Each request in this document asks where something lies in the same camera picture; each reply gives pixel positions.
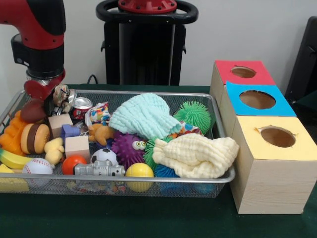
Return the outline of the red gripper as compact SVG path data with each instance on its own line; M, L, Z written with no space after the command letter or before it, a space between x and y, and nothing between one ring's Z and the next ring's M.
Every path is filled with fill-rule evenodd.
M52 78L37 78L26 72L27 81L24 83L24 91L31 98L45 100L45 113L48 117L54 115L53 97L49 97L53 89L65 78L65 70L62 74Z

